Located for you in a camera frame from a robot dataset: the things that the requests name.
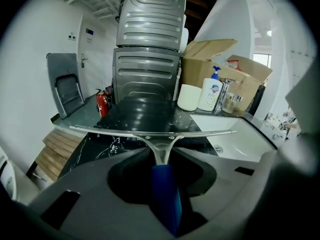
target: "cardboard box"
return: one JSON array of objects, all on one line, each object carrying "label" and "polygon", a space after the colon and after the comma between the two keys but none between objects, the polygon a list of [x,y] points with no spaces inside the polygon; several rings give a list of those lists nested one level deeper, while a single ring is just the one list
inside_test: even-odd
[{"label": "cardboard box", "polygon": [[221,55],[236,43],[234,39],[189,43],[182,59],[182,83],[202,88],[204,79],[211,78],[215,72],[213,66],[218,66],[221,68],[218,71],[220,78],[236,81],[230,85],[229,91],[243,97],[236,109],[245,111],[255,97],[258,87],[268,79],[272,70],[249,58],[237,55],[232,55],[227,60],[239,60],[238,65],[242,71],[212,62],[215,56]]}]

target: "cardboard box flap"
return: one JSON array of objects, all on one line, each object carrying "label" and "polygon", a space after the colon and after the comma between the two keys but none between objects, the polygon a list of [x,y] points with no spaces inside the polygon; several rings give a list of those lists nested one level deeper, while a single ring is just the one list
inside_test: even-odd
[{"label": "cardboard box flap", "polygon": [[185,49],[183,57],[185,59],[194,59],[210,61],[213,57],[221,55],[238,41],[234,39],[218,39],[210,41],[190,42]]},{"label": "cardboard box flap", "polygon": [[268,68],[265,65],[262,65],[259,62],[255,62],[249,58],[245,58],[242,56],[232,55],[230,56],[227,61],[229,60],[238,60],[239,68],[248,75],[254,77],[255,79],[259,80],[261,83],[266,81],[268,77],[272,73],[272,69]]}]

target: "window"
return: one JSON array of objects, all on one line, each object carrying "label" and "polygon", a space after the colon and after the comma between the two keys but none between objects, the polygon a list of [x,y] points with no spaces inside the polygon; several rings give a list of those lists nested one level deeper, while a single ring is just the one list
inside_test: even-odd
[{"label": "window", "polygon": [[255,62],[259,62],[259,63],[267,66],[268,68],[271,67],[271,55],[270,54],[254,53],[253,60]]}]

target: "sink drain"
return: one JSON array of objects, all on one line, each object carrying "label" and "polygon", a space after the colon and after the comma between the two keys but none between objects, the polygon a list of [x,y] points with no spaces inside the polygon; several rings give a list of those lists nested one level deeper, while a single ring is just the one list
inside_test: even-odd
[{"label": "sink drain", "polygon": [[214,145],[213,148],[219,154],[224,152],[224,149],[222,148],[222,146]]}]

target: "soap dispenser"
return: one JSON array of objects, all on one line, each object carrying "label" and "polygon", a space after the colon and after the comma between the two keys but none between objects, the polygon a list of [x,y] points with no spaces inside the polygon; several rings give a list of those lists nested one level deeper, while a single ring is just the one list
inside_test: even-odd
[{"label": "soap dispenser", "polygon": [[211,78],[205,78],[202,85],[198,109],[212,111],[216,105],[218,96],[222,89],[222,83],[219,81],[218,71],[221,70],[218,66],[213,66],[215,69]]}]

